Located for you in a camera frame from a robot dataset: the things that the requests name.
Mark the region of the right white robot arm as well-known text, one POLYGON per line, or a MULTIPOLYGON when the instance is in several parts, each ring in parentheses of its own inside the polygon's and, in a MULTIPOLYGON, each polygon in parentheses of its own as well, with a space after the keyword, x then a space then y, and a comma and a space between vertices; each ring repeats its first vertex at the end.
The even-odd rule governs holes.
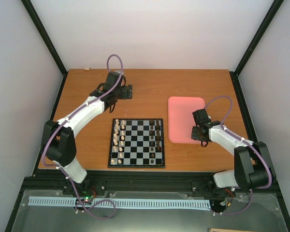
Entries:
POLYGON ((212 121, 205 109, 192 113, 195 126, 191 138, 201 142, 202 147, 213 142, 227 150, 234 158, 234 169, 213 175, 217 188, 266 189, 276 181, 276 173, 269 149, 264 142, 247 140, 220 121, 212 121))

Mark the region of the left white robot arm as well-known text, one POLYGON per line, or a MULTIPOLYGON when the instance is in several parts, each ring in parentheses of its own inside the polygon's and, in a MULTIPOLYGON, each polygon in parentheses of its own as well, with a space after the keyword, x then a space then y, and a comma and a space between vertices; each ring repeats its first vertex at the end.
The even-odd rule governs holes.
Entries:
POLYGON ((74 189, 79 194, 87 194, 91 182, 86 178, 87 172, 76 158, 77 134, 96 116, 107 109, 112 112, 118 100, 132 99, 132 85, 126 85, 123 74, 109 72, 105 83, 101 83, 90 93, 87 99, 74 111, 58 121, 49 120, 43 128, 40 152, 45 158, 54 162, 67 178, 74 181, 74 189))

